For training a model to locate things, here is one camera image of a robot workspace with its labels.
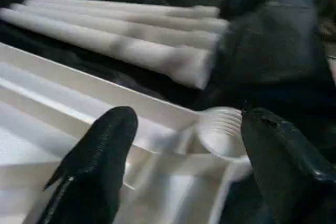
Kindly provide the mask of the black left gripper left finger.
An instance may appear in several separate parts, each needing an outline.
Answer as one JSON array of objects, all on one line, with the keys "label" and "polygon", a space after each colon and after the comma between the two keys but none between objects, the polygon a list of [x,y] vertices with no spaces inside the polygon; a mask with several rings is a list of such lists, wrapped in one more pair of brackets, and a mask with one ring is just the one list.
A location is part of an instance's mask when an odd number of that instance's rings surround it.
[{"label": "black left gripper left finger", "polygon": [[112,223],[137,129],[138,117],[129,106],[96,119],[45,185],[51,189],[58,183],[37,223]]}]

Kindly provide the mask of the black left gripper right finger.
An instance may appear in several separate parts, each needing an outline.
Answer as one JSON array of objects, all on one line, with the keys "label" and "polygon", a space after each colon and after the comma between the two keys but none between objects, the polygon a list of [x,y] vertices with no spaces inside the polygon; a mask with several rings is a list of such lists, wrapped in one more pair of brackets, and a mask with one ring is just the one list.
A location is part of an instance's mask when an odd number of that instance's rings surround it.
[{"label": "black left gripper right finger", "polygon": [[291,122],[263,108],[248,110],[241,137],[277,223],[335,223],[335,165]]}]

